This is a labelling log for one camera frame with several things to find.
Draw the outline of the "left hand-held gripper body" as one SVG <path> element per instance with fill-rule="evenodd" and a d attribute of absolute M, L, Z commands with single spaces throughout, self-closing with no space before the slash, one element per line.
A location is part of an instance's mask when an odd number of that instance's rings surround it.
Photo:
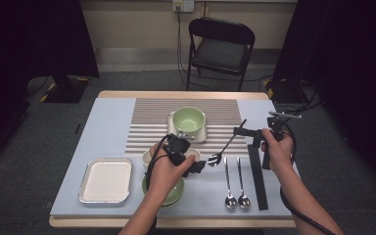
<path fill-rule="evenodd" d="M 184 154 L 188 151 L 191 143 L 186 139 L 178 138 L 176 135 L 169 133 L 165 137 L 166 144 L 164 151 L 167 153 L 170 161 L 174 165 L 180 165 L 185 161 Z"/>

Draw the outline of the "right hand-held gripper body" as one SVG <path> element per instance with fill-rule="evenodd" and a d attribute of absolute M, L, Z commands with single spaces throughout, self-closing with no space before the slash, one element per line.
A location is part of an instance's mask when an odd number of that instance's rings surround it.
<path fill-rule="evenodd" d="M 296 153 L 295 147 L 296 147 L 296 137 L 291 129 L 291 127 L 288 125 L 288 121 L 291 118 L 296 118 L 296 119 L 302 119 L 302 116 L 296 116 L 296 115 L 290 115 L 290 114 L 285 114 L 284 112 L 282 113 L 277 113 L 277 112 L 269 112 L 271 117 L 267 118 L 267 125 L 268 129 L 270 129 L 274 139 L 278 142 L 282 141 L 283 138 L 288 135 L 292 139 L 293 143 L 293 151 L 292 151 L 292 157 L 291 157 L 291 163 L 293 164 L 295 159 L 294 155 Z M 265 147 L 265 151 L 263 153 L 263 160 L 261 167 L 266 170 L 270 170 L 269 162 L 270 162 L 270 155 L 269 155 L 269 148 L 268 148 L 268 142 L 266 139 L 263 137 L 261 129 L 258 129 L 256 131 L 256 135 L 254 137 L 254 142 L 253 145 L 257 146 L 257 148 L 260 148 L 260 144 L 262 142 L 265 142 L 267 144 L 267 147 Z"/>

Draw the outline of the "white tray with metal rim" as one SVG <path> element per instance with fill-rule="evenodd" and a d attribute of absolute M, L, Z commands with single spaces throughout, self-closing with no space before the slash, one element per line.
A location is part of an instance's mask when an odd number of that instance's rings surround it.
<path fill-rule="evenodd" d="M 178 137 L 181 137 L 181 132 L 179 132 L 173 125 L 173 115 L 174 113 L 170 113 L 167 118 L 167 131 L 172 133 Z M 191 136 L 185 136 L 185 139 L 191 143 L 201 143 L 204 142 L 208 137 L 207 126 L 204 125 L 197 133 Z"/>
<path fill-rule="evenodd" d="M 79 201 L 84 204 L 119 204 L 129 194 L 132 161 L 127 158 L 98 158 L 84 172 Z"/>

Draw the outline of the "black chopstick holder strip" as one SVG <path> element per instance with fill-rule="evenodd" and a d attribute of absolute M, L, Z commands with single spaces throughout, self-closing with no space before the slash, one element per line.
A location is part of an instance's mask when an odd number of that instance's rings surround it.
<path fill-rule="evenodd" d="M 268 209 L 268 202 L 266 198 L 265 185 L 260 164 L 259 149 L 257 147 L 254 147 L 253 145 L 249 145 L 248 153 L 258 200 L 258 209 L 260 211 L 266 211 Z"/>

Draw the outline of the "green bowl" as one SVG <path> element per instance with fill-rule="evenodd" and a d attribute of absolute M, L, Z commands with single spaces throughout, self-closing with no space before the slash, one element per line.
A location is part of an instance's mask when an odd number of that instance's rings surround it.
<path fill-rule="evenodd" d="M 183 191 L 184 191 L 184 180 L 180 178 L 177 184 L 168 193 L 163 203 L 163 208 L 174 205 L 182 197 Z"/>
<path fill-rule="evenodd" d="M 206 123 L 205 115 L 195 107 L 182 107 L 172 116 L 172 125 L 177 133 L 189 136 L 196 135 Z"/>

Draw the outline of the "black curtain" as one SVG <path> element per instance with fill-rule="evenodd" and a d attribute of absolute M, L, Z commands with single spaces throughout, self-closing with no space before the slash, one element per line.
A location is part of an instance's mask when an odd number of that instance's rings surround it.
<path fill-rule="evenodd" d="M 0 0 L 0 150 L 39 76 L 99 75 L 80 0 Z"/>
<path fill-rule="evenodd" d="M 376 0 L 297 0 L 273 78 L 315 83 L 376 170 Z"/>

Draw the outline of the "black folding chair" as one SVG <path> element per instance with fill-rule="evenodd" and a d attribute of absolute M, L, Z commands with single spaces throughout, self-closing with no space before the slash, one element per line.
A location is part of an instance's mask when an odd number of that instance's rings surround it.
<path fill-rule="evenodd" d="M 240 77 L 242 89 L 256 36 L 242 23 L 200 17 L 188 25 L 190 36 L 186 89 L 191 83 L 191 69 L 215 71 Z"/>

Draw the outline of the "person's left hand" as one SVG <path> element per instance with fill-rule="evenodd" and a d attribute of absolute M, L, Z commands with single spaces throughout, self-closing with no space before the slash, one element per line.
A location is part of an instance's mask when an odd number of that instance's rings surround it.
<path fill-rule="evenodd" d="M 182 164 L 174 165 L 165 152 L 164 146 L 158 144 L 150 149 L 150 154 L 154 159 L 154 166 L 147 195 L 164 197 L 165 200 L 182 174 L 193 164 L 195 157 L 189 156 Z"/>

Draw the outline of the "light blue board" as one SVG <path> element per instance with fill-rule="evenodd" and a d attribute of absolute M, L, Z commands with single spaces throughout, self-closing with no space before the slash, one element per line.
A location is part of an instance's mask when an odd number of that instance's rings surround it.
<path fill-rule="evenodd" d="M 144 193 L 142 179 L 145 167 L 142 156 L 128 156 L 125 146 L 130 130 L 137 99 L 142 98 L 99 98 L 95 101 L 85 124 L 79 143 L 72 157 L 69 169 L 51 209 L 55 217 L 121 217 L 134 213 Z M 235 100 L 238 104 L 240 125 L 249 129 L 261 129 L 266 125 L 269 112 L 274 107 L 268 100 Z M 263 175 L 268 209 L 260 211 L 248 155 L 252 138 L 237 137 L 222 153 L 227 159 L 231 193 L 237 200 L 237 207 L 225 205 L 227 185 L 224 163 L 216 167 L 205 167 L 201 173 L 191 174 L 184 181 L 182 197 L 169 207 L 160 210 L 161 218 L 273 218 L 287 217 L 289 211 L 279 196 L 279 183 L 275 175 L 265 171 Z M 87 165 L 98 158 L 127 158 L 133 167 L 129 194 L 119 204 L 84 204 L 79 201 L 79 189 Z M 242 209 L 238 203 L 241 195 L 236 159 L 241 159 L 244 191 L 251 201 L 249 209 Z"/>

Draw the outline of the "black stand base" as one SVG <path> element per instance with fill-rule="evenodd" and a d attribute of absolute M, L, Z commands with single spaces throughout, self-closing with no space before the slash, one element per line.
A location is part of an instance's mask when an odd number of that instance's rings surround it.
<path fill-rule="evenodd" d="M 40 99 L 44 103 L 79 103 L 89 83 L 87 78 L 55 75 L 54 82 Z"/>
<path fill-rule="evenodd" d="M 287 80 L 266 79 L 263 82 L 268 98 L 278 104 L 306 103 L 307 97 L 300 85 L 291 85 Z"/>

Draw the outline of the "steel spoon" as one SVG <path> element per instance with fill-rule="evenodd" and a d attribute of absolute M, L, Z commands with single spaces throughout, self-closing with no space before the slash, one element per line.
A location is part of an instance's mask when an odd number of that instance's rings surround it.
<path fill-rule="evenodd" d="M 225 146 L 222 148 L 222 150 L 219 153 L 213 154 L 208 158 L 207 164 L 209 166 L 215 167 L 215 166 L 219 165 L 219 163 L 222 159 L 222 153 L 229 146 L 229 144 L 234 140 L 235 137 L 236 137 L 236 134 L 233 134 L 232 137 L 229 139 L 229 141 L 225 144 Z"/>
<path fill-rule="evenodd" d="M 229 209 L 235 209 L 237 207 L 237 200 L 231 193 L 231 187 L 230 187 L 230 178 L 229 178 L 229 170 L 228 170 L 228 163 L 227 159 L 223 159 L 224 162 L 224 171 L 225 171 L 225 177 L 226 177 L 226 185 L 227 185 L 227 197 L 225 198 L 225 205 Z"/>
<path fill-rule="evenodd" d="M 239 174 L 239 181 L 240 181 L 240 189 L 241 189 L 241 195 L 239 196 L 238 203 L 242 209 L 249 209 L 251 207 L 251 201 L 247 197 L 244 191 L 244 184 L 243 184 L 243 175 L 242 175 L 242 167 L 241 167 L 241 159 L 237 158 L 237 169 Z"/>

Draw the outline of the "person's right hand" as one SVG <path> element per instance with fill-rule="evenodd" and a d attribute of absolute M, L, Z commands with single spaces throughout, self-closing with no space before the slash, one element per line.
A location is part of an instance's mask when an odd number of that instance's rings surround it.
<path fill-rule="evenodd" d="M 278 176 L 290 173 L 293 170 L 291 157 L 293 139 L 286 133 L 281 141 L 277 141 L 268 128 L 262 130 L 265 141 L 261 145 L 263 152 L 269 153 L 269 167 Z"/>

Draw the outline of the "striped placemat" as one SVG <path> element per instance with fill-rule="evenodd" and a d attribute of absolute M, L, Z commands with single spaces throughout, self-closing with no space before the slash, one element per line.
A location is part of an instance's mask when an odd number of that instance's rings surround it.
<path fill-rule="evenodd" d="M 219 152 L 231 138 L 233 128 L 243 121 L 235 100 L 137 99 L 125 153 L 139 156 L 159 142 L 168 133 L 169 114 L 182 107 L 195 107 L 205 114 L 208 137 L 204 142 L 191 143 L 192 148 L 200 151 L 202 158 Z"/>

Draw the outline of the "white wall socket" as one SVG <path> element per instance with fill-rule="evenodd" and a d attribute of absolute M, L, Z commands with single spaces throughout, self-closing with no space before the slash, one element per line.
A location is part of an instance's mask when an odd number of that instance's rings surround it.
<path fill-rule="evenodd" d="M 172 0 L 172 11 L 175 13 L 193 13 L 195 11 L 195 1 Z"/>

